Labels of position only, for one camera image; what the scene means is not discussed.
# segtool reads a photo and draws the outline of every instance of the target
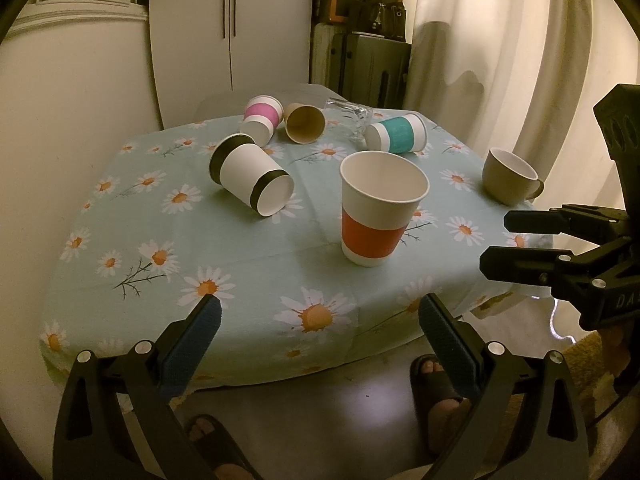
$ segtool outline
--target foot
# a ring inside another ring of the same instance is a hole
[[[195,444],[214,431],[216,431],[216,428],[213,424],[206,418],[200,417],[196,419],[191,427],[188,437]],[[251,473],[236,464],[221,464],[213,472],[219,480],[255,480]]]
[[[422,374],[443,371],[444,368],[440,363],[429,360],[423,362],[420,367]],[[456,399],[444,399],[429,410],[429,451],[434,454],[442,453],[459,430],[470,409],[469,399],[463,399],[462,402]]]

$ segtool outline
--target white cup with pink band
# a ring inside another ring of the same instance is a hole
[[[251,99],[244,109],[240,133],[251,137],[262,148],[273,137],[283,113],[282,104],[275,97],[258,95]]]
[[[342,251],[353,263],[384,263],[429,192],[414,163],[388,152],[357,152],[340,164]]]

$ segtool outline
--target light blue tablecloth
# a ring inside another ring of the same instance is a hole
[[[378,110],[378,118],[402,112]],[[437,291],[456,316],[512,285],[487,281],[489,245],[549,246],[510,235],[506,207],[484,195],[482,161],[428,121],[429,144],[406,157],[431,181],[402,243],[367,269],[340,249],[340,160],[358,148],[338,116],[315,144],[279,131],[267,153],[295,195],[261,218],[209,177],[212,147],[239,118],[135,137],[78,213],[50,284],[40,336],[63,381],[82,349],[99,356],[155,340],[212,292],[222,327],[190,387],[281,380],[370,356],[420,336],[417,300]]]

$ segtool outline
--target wall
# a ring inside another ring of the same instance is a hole
[[[0,44],[0,416],[46,478],[60,402],[37,344],[49,275],[113,153],[160,124],[146,21],[66,22]]]

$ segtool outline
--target black slide sandal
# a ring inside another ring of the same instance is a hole
[[[242,450],[233,440],[231,434],[226,430],[222,423],[211,415],[197,415],[191,418],[184,427],[187,435],[191,432],[191,428],[196,425],[199,418],[208,420],[214,430],[207,433],[196,442],[192,442],[200,455],[207,461],[212,470],[223,464],[235,464],[247,470],[255,478],[255,480],[263,480],[258,472],[249,464]]]
[[[455,391],[446,372],[421,373],[420,369],[425,361],[431,361],[434,364],[440,363],[435,354],[417,357],[411,363],[409,377],[411,391],[414,394],[415,415],[424,441],[424,449],[428,455],[429,463],[433,463],[438,456],[429,450],[429,411],[441,400],[455,399],[462,402],[463,397],[460,397]]]

